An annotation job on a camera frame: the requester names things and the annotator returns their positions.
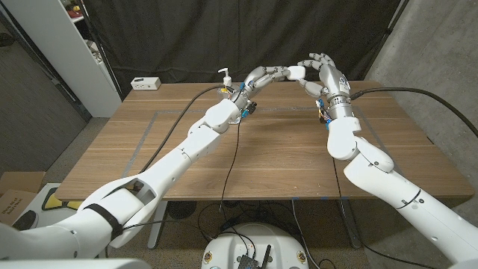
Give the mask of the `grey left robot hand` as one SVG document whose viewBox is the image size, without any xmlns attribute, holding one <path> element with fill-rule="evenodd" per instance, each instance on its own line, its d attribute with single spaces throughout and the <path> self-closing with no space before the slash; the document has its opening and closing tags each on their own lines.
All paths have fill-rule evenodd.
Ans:
<svg viewBox="0 0 478 269">
<path fill-rule="evenodd" d="M 232 101 L 243 110 L 249 101 L 267 85 L 284 80 L 291 74 L 287 67 L 256 67 L 244 79 L 239 89 L 232 94 Z"/>
</svg>

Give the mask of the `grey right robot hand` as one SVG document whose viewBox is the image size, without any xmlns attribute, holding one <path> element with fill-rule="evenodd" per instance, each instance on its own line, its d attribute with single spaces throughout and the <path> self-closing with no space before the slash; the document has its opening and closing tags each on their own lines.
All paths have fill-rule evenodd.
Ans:
<svg viewBox="0 0 478 269">
<path fill-rule="evenodd" d="M 350 97 L 350 84 L 345 75 L 336 68 L 335 62 L 324 53 L 310 53 L 308 60 L 297 63 L 302 67 L 312 67 L 318 71 L 319 79 L 323 86 L 305 79 L 300 79 L 299 84 L 305 88 L 309 96 L 326 96 L 328 102 L 335 97 Z"/>
</svg>

